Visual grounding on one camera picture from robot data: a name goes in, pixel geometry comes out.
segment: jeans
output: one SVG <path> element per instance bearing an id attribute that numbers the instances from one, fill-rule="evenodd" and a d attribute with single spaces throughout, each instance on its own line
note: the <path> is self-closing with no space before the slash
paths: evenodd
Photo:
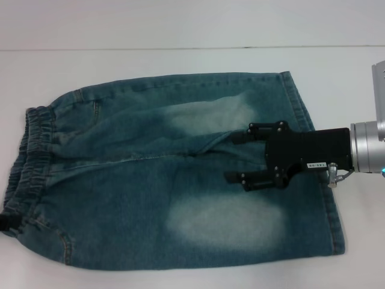
<path id="1" fill-rule="evenodd" d="M 130 79 L 26 112 L 4 233 L 66 265 L 97 270 L 240 266 L 344 253 L 323 173 L 245 192 L 228 171 L 266 168 L 250 122 L 313 130 L 289 72 Z"/>

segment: white table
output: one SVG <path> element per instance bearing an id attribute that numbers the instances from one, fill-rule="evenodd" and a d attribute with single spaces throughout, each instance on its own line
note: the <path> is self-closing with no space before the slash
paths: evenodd
<path id="1" fill-rule="evenodd" d="M 345 1 L 348 10 L 326 1 L 315 4 L 319 13 L 299 0 L 291 5 L 260 4 L 264 13 L 252 1 L 206 0 L 194 5 L 167 1 L 165 6 L 138 1 L 130 4 L 138 7 L 137 13 L 126 11 L 124 1 L 118 0 L 111 5 L 67 1 L 62 6 L 39 0 L 25 11 L 15 8 L 27 5 L 25 0 L 14 2 L 0 0 L 0 23 L 14 25 L 0 26 L 0 194 L 17 155 L 25 109 L 48 105 L 65 92 L 91 84 L 174 73 L 290 70 L 317 129 L 375 119 L 371 65 L 385 60 L 385 47 L 61 49 L 385 45 L 380 1 L 366 6 Z M 354 23 L 357 14 L 370 14 L 372 22 Z M 323 17 L 327 20 L 319 25 Z M 374 29 L 377 34 L 370 33 L 373 23 L 380 25 Z M 257 26 L 263 26 L 262 34 L 255 31 Z M 4 51 L 9 49 L 58 50 Z M 44 259 L 0 234 L 0 288 L 384 288 L 384 185 L 380 175 L 354 174 L 334 190 L 347 246 L 342 256 L 222 269 L 93 272 Z"/>

